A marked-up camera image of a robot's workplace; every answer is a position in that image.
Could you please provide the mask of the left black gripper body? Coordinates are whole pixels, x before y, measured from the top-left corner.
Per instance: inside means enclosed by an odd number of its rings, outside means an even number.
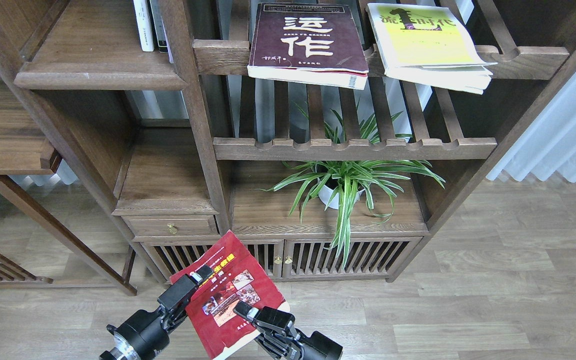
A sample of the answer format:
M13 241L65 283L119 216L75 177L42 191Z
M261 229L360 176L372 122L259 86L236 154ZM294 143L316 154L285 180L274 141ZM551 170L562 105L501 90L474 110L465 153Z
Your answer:
M106 360L153 360L170 344L169 334L181 320L164 320L160 308L137 310L121 326L106 325L115 347L105 351Z

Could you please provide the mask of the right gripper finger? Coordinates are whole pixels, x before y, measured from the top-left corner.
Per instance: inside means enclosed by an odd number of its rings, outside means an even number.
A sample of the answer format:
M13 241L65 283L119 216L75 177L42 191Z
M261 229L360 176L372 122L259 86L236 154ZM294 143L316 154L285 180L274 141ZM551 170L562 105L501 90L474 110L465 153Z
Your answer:
M289 312L269 306L258 309L244 301L239 301L233 312L249 321L266 338L290 341L297 336L297 330L294 327L296 319Z

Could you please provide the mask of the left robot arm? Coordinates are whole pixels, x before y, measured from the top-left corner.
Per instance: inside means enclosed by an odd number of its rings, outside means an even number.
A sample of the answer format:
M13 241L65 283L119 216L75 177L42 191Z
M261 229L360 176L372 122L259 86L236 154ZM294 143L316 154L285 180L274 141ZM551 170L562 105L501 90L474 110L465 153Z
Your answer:
M171 332L187 318L186 306L201 284L214 274L203 265L190 275L182 275L157 299L153 312L139 309L121 326L107 325L114 337L115 347L103 351L101 360L153 360L169 345Z

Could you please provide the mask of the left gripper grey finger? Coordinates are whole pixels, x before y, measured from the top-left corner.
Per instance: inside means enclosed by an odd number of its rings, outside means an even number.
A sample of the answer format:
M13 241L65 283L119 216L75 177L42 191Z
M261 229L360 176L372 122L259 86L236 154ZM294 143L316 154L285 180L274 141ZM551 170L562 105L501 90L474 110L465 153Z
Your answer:
M164 291L157 299L159 312L164 321L180 321L187 316L186 306L201 284L208 280L214 271L203 265L192 275L182 275L169 289Z

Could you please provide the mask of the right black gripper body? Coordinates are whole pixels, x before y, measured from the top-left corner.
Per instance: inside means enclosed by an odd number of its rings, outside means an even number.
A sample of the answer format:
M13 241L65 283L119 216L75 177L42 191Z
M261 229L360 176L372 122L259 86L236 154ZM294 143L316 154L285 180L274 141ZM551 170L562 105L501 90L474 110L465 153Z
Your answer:
M343 347L326 335L315 331L310 337L296 330L297 336L278 332L260 333L260 346L275 360L340 360Z

